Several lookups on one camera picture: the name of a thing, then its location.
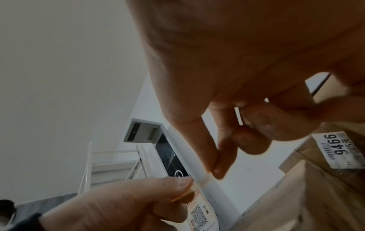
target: white wall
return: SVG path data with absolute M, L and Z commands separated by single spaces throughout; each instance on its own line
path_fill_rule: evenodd
M 320 73 L 312 77 L 307 82 L 309 88 L 311 90 L 315 89 L 326 75 L 326 73 Z M 192 148 L 170 127 L 167 120 L 163 117 L 149 76 L 147 76 L 143 83 L 130 118 L 145 119 L 164 124 L 169 130 L 180 154 L 183 155 L 184 160 L 189 164 L 190 169 L 197 175 L 203 174 L 202 165 L 197 161 L 198 159 Z M 216 141 L 217 128 L 209 111 L 204 113 L 203 120 Z M 215 197 L 214 200 L 222 209 L 228 223 L 233 223 L 241 213 L 283 176 L 283 173 L 278 169 L 279 165 L 303 140 L 273 142 L 269 150 L 260 156 L 251 156 L 239 151 L 237 160 L 226 177 L 215 182 L 215 184 L 219 185 L 224 195 L 219 194 L 220 192 L 217 192 L 217 189 L 212 189 L 211 191 L 212 196 Z M 121 140 L 118 149 L 131 148 L 133 146 L 133 144 L 123 143 L 123 140 Z M 143 147 L 148 150 L 146 151 L 147 153 L 152 151 L 152 145 L 144 144 Z M 151 163 L 155 167 L 161 167 L 158 162 L 155 162 L 155 164 Z
M 147 74 L 123 0 L 0 1 L 0 199 L 77 192 L 115 149 Z

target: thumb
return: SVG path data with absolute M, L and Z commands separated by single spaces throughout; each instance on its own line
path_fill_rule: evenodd
M 130 182 L 133 198 L 141 203 L 172 200 L 184 194 L 194 183 L 191 177 L 146 178 Z

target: qr code poster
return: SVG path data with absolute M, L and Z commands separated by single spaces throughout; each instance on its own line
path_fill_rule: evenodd
M 187 210 L 187 222 L 192 231 L 219 231 L 217 216 L 199 190 L 195 192 L 194 200 L 188 204 Z

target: white label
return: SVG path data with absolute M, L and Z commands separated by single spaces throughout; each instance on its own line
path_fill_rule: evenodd
M 345 132 L 312 134 L 333 169 L 365 169 L 365 157 Z

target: black strap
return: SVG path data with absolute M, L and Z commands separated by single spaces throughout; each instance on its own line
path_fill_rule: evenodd
M 9 231 L 45 231 L 38 220 L 41 215 L 42 214 L 40 213 L 35 213 L 27 219 L 16 224 Z

